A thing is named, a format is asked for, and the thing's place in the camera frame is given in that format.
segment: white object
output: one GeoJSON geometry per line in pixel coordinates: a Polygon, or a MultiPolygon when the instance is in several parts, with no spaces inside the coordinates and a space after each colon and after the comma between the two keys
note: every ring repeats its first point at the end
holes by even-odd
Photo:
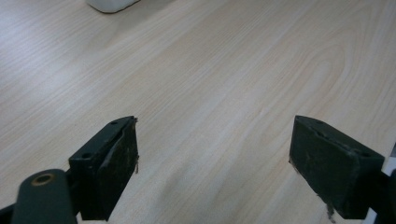
{"type": "Polygon", "coordinates": [[[138,0],[85,0],[89,5],[105,13],[114,13],[125,9],[138,0]]]}

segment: wood grain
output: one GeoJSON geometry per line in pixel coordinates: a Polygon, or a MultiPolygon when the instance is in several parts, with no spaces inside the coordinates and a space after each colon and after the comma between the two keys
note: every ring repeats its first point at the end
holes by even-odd
{"type": "Polygon", "coordinates": [[[294,116],[385,156],[396,141],[392,0],[15,0],[0,17],[0,207],[135,115],[139,174],[109,223],[331,223],[288,163],[294,116]]]}

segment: black mechanical arm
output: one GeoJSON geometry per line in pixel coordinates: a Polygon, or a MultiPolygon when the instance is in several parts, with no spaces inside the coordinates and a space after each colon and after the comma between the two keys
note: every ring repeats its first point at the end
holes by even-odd
{"type": "Polygon", "coordinates": [[[345,219],[365,219],[371,207],[375,223],[396,223],[396,170],[391,176],[382,173],[384,160],[329,124],[295,117],[290,163],[345,219]]]}
{"type": "Polygon", "coordinates": [[[51,169],[26,178],[17,201],[0,210],[1,224],[77,223],[108,220],[135,167],[135,124],[126,117],[108,123],[69,158],[70,169],[51,169]]]}

